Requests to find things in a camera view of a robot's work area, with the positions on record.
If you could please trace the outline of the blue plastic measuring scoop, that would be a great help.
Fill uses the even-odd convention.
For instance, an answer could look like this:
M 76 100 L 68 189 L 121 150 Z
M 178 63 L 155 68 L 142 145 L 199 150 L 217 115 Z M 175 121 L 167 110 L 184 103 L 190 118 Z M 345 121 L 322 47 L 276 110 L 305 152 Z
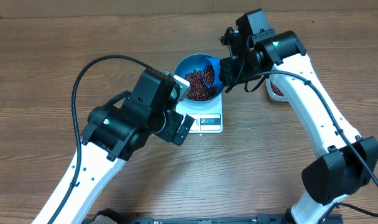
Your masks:
M 220 58 L 206 57 L 201 63 L 201 77 L 208 87 L 221 86 L 223 83 L 219 78 L 221 73 Z

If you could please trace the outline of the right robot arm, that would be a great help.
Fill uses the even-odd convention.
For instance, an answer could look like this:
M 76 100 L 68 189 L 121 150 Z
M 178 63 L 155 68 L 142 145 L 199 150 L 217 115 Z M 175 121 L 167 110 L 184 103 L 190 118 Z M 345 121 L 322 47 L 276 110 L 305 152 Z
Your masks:
M 220 38 L 230 51 L 220 61 L 219 80 L 227 91 L 251 81 L 272 82 L 284 95 L 310 138 L 316 157 L 302 171 L 305 193 L 276 223 L 337 223 L 331 212 L 370 182 L 378 141 L 364 138 L 344 118 L 319 81 L 296 33 L 275 33 L 262 9 L 245 13 Z

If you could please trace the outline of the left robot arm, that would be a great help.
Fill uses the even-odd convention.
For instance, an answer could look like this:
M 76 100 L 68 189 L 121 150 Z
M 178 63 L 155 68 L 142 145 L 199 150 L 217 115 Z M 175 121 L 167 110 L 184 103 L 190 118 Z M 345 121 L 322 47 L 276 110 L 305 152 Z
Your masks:
M 175 107 L 189 91 L 184 78 L 147 68 L 133 91 L 93 109 L 81 133 L 81 149 L 34 223 L 81 223 L 104 187 L 149 136 L 182 145 L 194 119 L 177 113 Z

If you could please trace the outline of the white digital kitchen scale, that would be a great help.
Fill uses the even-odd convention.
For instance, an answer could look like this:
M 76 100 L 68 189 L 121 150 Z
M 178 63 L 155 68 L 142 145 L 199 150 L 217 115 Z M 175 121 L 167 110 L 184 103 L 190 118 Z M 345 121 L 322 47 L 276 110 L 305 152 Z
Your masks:
M 185 98 L 175 108 L 182 115 L 195 119 L 190 134 L 219 134 L 223 131 L 222 94 L 207 101 L 193 101 Z

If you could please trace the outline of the blue metal bowl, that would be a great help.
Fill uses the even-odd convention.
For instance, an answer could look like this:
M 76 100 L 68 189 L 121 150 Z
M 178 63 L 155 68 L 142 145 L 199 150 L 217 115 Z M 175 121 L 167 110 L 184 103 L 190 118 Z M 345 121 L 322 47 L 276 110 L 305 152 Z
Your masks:
M 177 65 L 174 74 L 182 78 L 185 78 L 185 75 L 187 73 L 192 72 L 193 70 L 201 70 L 201 63 L 206 57 L 212 57 L 212 56 L 207 55 L 207 54 L 193 54 L 193 55 L 187 56 Z M 221 94 L 223 89 L 224 89 L 223 84 L 221 86 L 217 86 L 214 97 Z

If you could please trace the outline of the red beans in bowl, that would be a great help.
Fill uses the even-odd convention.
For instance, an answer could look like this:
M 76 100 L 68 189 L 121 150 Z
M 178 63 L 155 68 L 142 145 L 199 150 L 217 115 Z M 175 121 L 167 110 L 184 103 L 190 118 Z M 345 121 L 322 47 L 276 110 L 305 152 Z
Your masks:
M 190 82 L 190 91 L 187 98 L 193 101 L 207 101 L 214 97 L 216 87 L 208 88 L 201 77 L 201 70 L 193 70 L 185 75 Z

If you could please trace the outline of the clear plastic container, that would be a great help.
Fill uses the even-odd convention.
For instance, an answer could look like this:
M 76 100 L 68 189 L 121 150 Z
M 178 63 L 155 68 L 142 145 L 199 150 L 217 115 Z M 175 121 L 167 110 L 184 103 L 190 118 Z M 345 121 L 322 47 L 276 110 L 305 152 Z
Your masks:
M 288 99 L 284 94 L 271 82 L 268 78 L 266 79 L 266 89 L 269 96 L 269 99 L 278 103 L 288 103 Z

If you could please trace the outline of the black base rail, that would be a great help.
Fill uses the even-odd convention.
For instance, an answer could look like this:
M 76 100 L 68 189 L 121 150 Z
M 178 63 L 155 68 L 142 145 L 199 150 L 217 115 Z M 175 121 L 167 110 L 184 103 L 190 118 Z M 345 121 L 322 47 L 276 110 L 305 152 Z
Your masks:
M 195 218 L 155 218 L 149 213 L 122 213 L 110 208 L 100 210 L 82 224 L 90 223 L 126 223 L 126 224 L 266 224 L 293 223 L 286 214 L 258 214 L 249 217 L 195 217 Z

